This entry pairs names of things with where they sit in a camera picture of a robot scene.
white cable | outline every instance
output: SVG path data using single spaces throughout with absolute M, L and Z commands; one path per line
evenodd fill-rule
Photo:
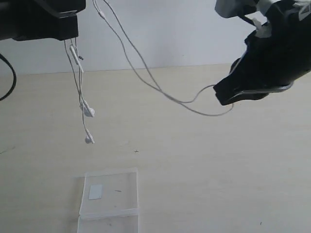
M 109 7 L 109 9 L 111 10 L 111 12 L 113 13 L 114 17 L 116 18 L 122 32 L 124 33 L 126 39 L 129 41 L 129 43 L 131 44 L 131 46 L 134 48 L 134 50 L 137 52 L 138 56 L 140 57 L 141 61 L 143 62 L 148 74 L 150 75 L 151 79 L 153 80 L 153 82 L 155 83 L 156 87 L 147 83 L 139 74 L 138 72 L 136 71 L 136 69 L 134 68 L 134 66 L 132 65 L 128 55 L 127 55 L 127 51 L 126 51 L 126 48 L 125 48 L 125 45 L 124 45 L 124 42 L 122 41 L 121 37 L 119 36 L 119 34 L 115 31 L 115 29 L 111 26 L 111 24 L 108 22 L 105 14 L 102 12 L 102 10 L 100 9 L 100 7 L 98 6 L 98 3 L 97 3 L 97 0 L 93 0 L 93 5 L 96 9 L 96 11 L 98 12 L 99 16 L 106 22 L 106 24 L 109 26 L 109 28 L 113 31 L 113 33 L 117 36 L 117 38 L 119 39 L 121 45 L 122 45 L 122 48 L 123 48 L 123 52 L 125 54 L 125 57 L 126 57 L 126 60 L 128 61 L 130 67 L 132 68 L 132 70 L 135 72 L 135 74 L 138 76 L 138 78 L 144 82 L 146 85 L 148 85 L 149 87 L 151 87 L 152 89 L 162 93 L 164 96 L 166 96 L 168 99 L 170 99 L 171 101 L 177 103 L 177 104 L 180 104 L 181 106 L 183 106 L 184 108 L 194 112 L 194 113 L 197 113 L 197 114 L 200 114 L 200 115 L 203 115 L 203 116 L 207 116 L 207 117 L 219 117 L 219 116 L 223 116 L 225 114 L 227 114 L 228 112 L 230 112 L 233 108 L 234 108 L 234 104 L 232 104 L 231 108 L 224 112 L 224 113 L 221 113 L 221 114 L 205 114 L 205 113 L 201 113 L 201 112 L 198 112 L 196 110 L 193 110 L 191 108 L 189 108 L 188 106 L 186 106 L 185 104 L 189 104 L 189 103 L 193 103 L 196 101 L 196 99 L 199 97 L 199 95 L 206 89 L 210 88 L 210 87 L 213 87 L 214 85 L 208 85 L 206 87 L 204 87 L 203 89 L 201 89 L 198 94 L 194 97 L 193 100 L 190 100 L 190 101 L 181 101 L 181 100 L 178 100 L 174 97 L 172 97 L 171 95 L 167 94 L 166 92 L 164 92 L 161 87 L 159 86 L 159 84 L 157 83 L 157 81 L 155 80 L 155 78 L 153 77 L 152 73 L 150 72 L 144 58 L 142 57 L 142 55 L 140 54 L 140 52 L 138 51 L 138 49 L 136 48 L 136 46 L 133 44 L 133 42 L 131 41 L 131 39 L 129 38 L 129 36 L 127 35 L 127 33 L 125 32 L 120 20 L 119 20 L 119 17 L 117 16 L 116 12 L 114 11 L 114 9 L 112 8 L 112 6 L 106 1 L 106 0 L 103 0 L 104 3 Z
M 66 41 L 64 41 L 64 44 L 65 44 L 65 51 L 66 51 L 68 60 L 70 62 L 70 66 L 72 68 L 73 77 L 74 77 L 75 84 L 76 84 L 77 91 L 78 91 L 78 95 L 79 95 L 79 104 L 80 104 L 80 108 L 82 110 L 82 122 L 83 122 L 84 130 L 85 130 L 86 135 L 87 135 L 85 142 L 88 143 L 88 144 L 89 143 L 94 144 L 95 141 L 93 139 L 93 136 L 90 133 L 90 131 L 88 130 L 88 128 L 86 127 L 86 124 L 85 124 L 85 116 L 87 116 L 87 117 L 94 117 L 95 111 L 94 111 L 94 109 L 90 108 L 90 106 L 85 101 L 85 99 L 83 97 L 83 94 L 82 94 L 83 68 L 82 68 L 82 65 L 81 65 L 81 63 L 79 61 L 79 51 L 78 51 L 78 47 L 77 47 L 77 41 L 75 39 L 75 44 L 74 44 L 73 40 L 71 40 L 71 45 L 69 47 L 69 50 L 71 51 L 71 54 L 72 54 L 72 56 L 73 56 L 73 58 L 74 58 L 74 60 L 75 60 L 75 62 L 77 64 L 77 66 L 79 68 L 78 81 L 77 81 L 77 78 L 76 78 L 76 74 L 75 74 L 75 71 L 74 71 L 72 60 L 70 58 L 70 55 L 69 55 L 69 52 L 68 52 L 68 49 L 67 49 Z

black machine part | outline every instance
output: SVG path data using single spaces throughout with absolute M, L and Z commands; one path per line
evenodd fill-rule
M 229 76 L 214 86 L 222 105 L 241 100 L 259 100 L 269 93 L 289 89 L 294 81 L 311 71 L 311 14 L 301 19 L 295 1 L 271 5 L 265 16 L 271 36 L 258 38 L 252 32 L 247 51 L 232 65 Z
M 85 0 L 0 0 L 0 40 L 75 38 L 85 7 Z

light wood surface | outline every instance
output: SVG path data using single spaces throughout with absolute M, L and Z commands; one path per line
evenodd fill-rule
M 228 70 L 153 73 L 188 100 Z M 139 171 L 141 233 L 310 232 L 310 75 L 222 117 L 188 112 L 130 70 L 87 73 L 84 87 L 95 145 L 84 142 L 71 74 L 21 76 L 0 103 L 0 232 L 76 232 L 84 173 L 129 167 Z M 226 109 L 212 90 L 193 107 Z

clear plastic box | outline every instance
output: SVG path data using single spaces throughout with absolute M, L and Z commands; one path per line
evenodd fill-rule
M 78 233 L 139 233 L 136 168 L 85 175 Z

black cable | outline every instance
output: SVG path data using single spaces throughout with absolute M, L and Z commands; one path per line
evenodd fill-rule
M 249 24 L 254 26 L 254 22 L 250 18 L 248 18 L 246 16 L 242 16 L 242 15 L 239 16 L 239 18 L 242 19 L 243 21 L 245 21 L 246 23 L 249 23 Z
M 1 53 L 0 53 L 0 59 L 3 60 L 3 62 L 9 66 L 9 68 L 11 69 L 12 74 L 13 74 L 12 86 L 11 86 L 10 90 L 3 97 L 0 98 L 0 101 L 2 101 L 4 99 L 8 98 L 9 95 L 11 95 L 12 92 L 14 91 L 14 89 L 16 87 L 17 77 L 16 77 L 16 73 L 15 73 L 13 66 L 9 63 L 9 61 Z

